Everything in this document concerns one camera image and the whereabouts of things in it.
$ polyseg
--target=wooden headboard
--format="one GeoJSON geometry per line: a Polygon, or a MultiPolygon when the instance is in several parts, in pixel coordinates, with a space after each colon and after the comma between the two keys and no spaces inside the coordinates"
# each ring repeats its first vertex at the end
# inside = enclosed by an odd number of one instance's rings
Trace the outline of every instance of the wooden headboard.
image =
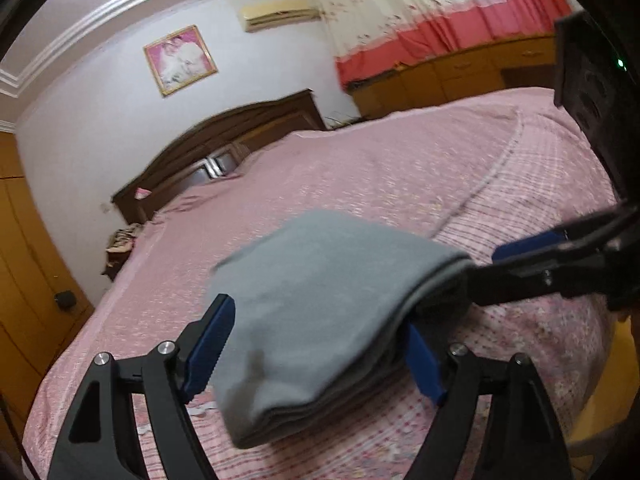
{"type": "Polygon", "coordinates": [[[309,89],[228,110],[175,139],[111,201],[128,223],[144,223],[188,187],[232,171],[249,153],[297,130],[324,129],[309,89]],[[151,193],[137,200],[139,188],[151,193]]]}

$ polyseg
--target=cabinet knob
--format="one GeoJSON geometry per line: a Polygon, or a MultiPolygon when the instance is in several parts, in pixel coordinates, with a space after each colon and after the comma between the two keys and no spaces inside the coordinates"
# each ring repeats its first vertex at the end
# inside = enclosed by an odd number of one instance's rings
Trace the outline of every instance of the cabinet knob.
{"type": "Polygon", "coordinates": [[[63,290],[62,292],[57,293],[53,299],[56,301],[57,306],[62,310],[69,310],[76,306],[78,300],[76,300],[76,295],[72,293],[70,290],[63,290]]]}

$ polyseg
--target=picture frame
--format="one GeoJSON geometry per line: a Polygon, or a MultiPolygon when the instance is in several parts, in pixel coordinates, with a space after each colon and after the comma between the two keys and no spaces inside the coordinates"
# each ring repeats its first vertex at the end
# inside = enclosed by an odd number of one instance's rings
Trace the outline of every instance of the picture frame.
{"type": "Polygon", "coordinates": [[[218,72],[196,25],[167,34],[144,51],[162,97],[218,72]]]}

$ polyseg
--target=ceiling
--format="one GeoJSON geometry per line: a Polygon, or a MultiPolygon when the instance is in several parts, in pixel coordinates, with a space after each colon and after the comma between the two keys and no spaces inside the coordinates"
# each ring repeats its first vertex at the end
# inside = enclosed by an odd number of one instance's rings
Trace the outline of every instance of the ceiling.
{"type": "Polygon", "coordinates": [[[0,62],[0,121],[20,113],[57,76],[149,15],[185,0],[47,0],[0,62]]]}

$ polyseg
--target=curtain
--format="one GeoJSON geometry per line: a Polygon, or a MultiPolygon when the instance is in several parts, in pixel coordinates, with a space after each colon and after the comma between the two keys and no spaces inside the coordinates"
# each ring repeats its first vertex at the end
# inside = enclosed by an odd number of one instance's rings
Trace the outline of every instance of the curtain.
{"type": "Polygon", "coordinates": [[[317,0],[340,82],[510,36],[554,30],[567,0],[317,0]]]}

